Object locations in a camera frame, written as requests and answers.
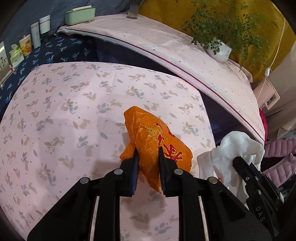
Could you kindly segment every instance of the orange plastic bag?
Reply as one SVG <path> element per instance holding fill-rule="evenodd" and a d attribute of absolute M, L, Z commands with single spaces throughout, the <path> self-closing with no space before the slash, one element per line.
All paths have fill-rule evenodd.
<path fill-rule="evenodd" d="M 192 152 L 167 125 L 153 114 L 136 106 L 124 112 L 130 142 L 120 155 L 121 160 L 131 158 L 135 147 L 139 152 L 139 168 L 149 185 L 160 192 L 158 148 L 163 147 L 165 157 L 175 160 L 178 168 L 191 169 Z"/>

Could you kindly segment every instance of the mint green box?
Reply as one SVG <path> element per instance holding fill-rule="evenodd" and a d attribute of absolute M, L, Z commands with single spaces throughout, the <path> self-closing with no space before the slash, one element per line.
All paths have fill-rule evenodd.
<path fill-rule="evenodd" d="M 74 8 L 65 13 L 66 24 L 74 25 L 82 22 L 87 22 L 94 19 L 96 7 L 86 6 Z"/>

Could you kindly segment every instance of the purple fabric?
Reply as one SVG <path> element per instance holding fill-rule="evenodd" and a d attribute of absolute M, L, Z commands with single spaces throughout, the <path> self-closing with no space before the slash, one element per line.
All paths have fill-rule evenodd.
<path fill-rule="evenodd" d="M 290 153 L 296 154 L 296 139 L 278 139 L 264 146 L 264 157 L 284 157 Z"/>
<path fill-rule="evenodd" d="M 278 164 L 263 172 L 279 187 L 296 173 L 296 157 L 292 153 L 285 156 Z"/>

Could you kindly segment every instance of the blue floral fabric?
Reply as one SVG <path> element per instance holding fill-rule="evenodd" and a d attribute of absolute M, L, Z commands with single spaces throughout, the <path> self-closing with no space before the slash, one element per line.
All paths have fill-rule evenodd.
<path fill-rule="evenodd" d="M 98 61 L 92 38 L 57 34 L 48 43 L 33 49 L 2 85 L 0 90 L 0 121 L 14 93 L 34 68 L 43 64 L 78 61 Z"/>

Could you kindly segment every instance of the white flower pot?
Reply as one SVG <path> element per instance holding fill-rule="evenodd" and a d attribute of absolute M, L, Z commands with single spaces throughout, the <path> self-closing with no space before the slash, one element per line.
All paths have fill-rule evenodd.
<path fill-rule="evenodd" d="M 211 56 L 214 60 L 216 60 L 217 62 L 225 62 L 226 60 L 228 60 L 229 55 L 232 51 L 232 49 L 227 46 L 226 44 L 224 44 L 223 42 L 221 42 L 222 45 L 220 45 L 220 52 L 214 54 L 214 51 L 211 49 L 211 47 L 209 47 L 207 49 L 207 53 L 209 54 L 209 56 Z"/>

